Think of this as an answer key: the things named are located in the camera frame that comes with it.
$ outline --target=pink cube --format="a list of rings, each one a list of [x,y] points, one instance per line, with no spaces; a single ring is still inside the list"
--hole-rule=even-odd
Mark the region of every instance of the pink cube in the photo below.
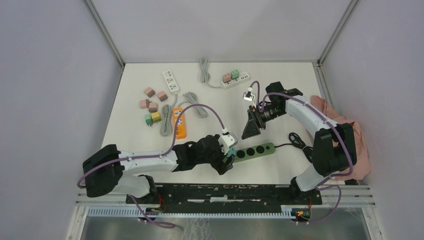
[[[224,74],[224,75],[222,75],[222,82],[223,83],[228,83],[229,81],[231,81],[231,74],[229,74],[229,73],[226,73],[226,74]]]
[[[151,98],[153,95],[155,95],[155,90],[153,90],[151,87],[148,87],[144,90],[144,93],[147,95],[147,97]]]
[[[160,92],[158,92],[158,93],[157,93],[157,97],[159,98],[159,100],[160,100],[161,102],[163,102],[163,101],[165,101],[165,100],[167,100],[167,99],[168,99],[168,96],[167,96],[167,94],[166,94],[164,91],[160,91]]]
[[[157,112],[157,111],[158,111],[158,104],[157,104],[156,102],[151,102],[151,103],[148,105],[148,111],[149,111],[150,113],[155,113],[155,112]]]
[[[149,107],[149,104],[150,104],[150,102],[149,102],[149,100],[148,100],[148,99],[146,99],[146,100],[141,100],[141,101],[140,101],[140,108],[141,108],[141,109],[147,109],[147,108]]]

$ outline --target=black metal base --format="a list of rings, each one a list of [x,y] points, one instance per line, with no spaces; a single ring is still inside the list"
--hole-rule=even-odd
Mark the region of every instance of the black metal base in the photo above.
[[[310,199],[313,205],[323,204],[320,192],[315,189],[293,199],[288,185],[156,183],[156,189],[166,202],[167,213],[281,213],[281,205],[309,205]],[[222,197],[242,201],[213,199]],[[143,198],[137,202],[145,204]],[[134,204],[129,196],[126,203]],[[159,204],[159,198],[156,197],[151,204]]]

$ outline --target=green power strip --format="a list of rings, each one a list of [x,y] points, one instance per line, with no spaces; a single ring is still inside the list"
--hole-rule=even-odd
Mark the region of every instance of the green power strip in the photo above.
[[[274,147],[274,144],[272,142],[243,148],[236,151],[235,159],[233,163],[239,163],[242,161],[270,155],[270,154],[273,154],[275,151],[276,151],[276,148]]]

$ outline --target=bundled gray cable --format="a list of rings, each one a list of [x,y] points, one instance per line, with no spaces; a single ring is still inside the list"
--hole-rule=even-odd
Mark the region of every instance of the bundled gray cable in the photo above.
[[[175,95],[175,100],[173,101],[172,106],[169,104],[166,104],[162,107],[162,116],[163,120],[160,124],[160,135],[162,137],[166,137],[172,132],[172,124],[171,124],[171,113],[175,107],[175,104],[177,103],[178,95]]]
[[[181,105],[183,104],[198,104],[199,103],[198,96],[194,92],[189,91],[187,93],[184,93],[183,96],[187,99],[187,101],[181,102],[178,105],[178,107],[181,107]],[[196,110],[196,114],[200,118],[206,118],[207,116],[209,116],[208,112],[202,106],[196,106],[195,110]]]
[[[208,68],[209,68],[209,62],[206,59],[206,57],[202,57],[200,59],[200,70],[201,70],[201,74],[200,74],[200,82],[201,83],[206,83],[209,87],[213,88],[213,89],[220,89],[222,88],[221,86],[212,86],[209,84],[209,80],[211,79],[211,75],[208,72]]]

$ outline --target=brown fabric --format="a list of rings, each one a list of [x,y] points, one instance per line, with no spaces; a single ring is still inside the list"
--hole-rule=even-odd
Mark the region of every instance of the brown fabric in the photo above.
[[[353,134],[355,137],[355,147],[356,147],[356,157],[357,162],[356,165],[353,166],[353,173],[350,176],[338,176],[335,179],[346,181],[349,179],[362,180],[364,177],[371,172],[370,159],[368,157],[368,149],[365,144],[365,139],[362,136],[361,127],[359,123],[353,119],[346,119],[344,116],[338,114],[336,110],[334,110],[326,100],[322,99],[319,96],[313,95],[310,97],[310,103],[320,110],[323,114],[325,114],[330,119],[338,122],[339,124],[348,123],[353,127]],[[345,174],[349,172],[349,170],[344,170],[341,173]]]

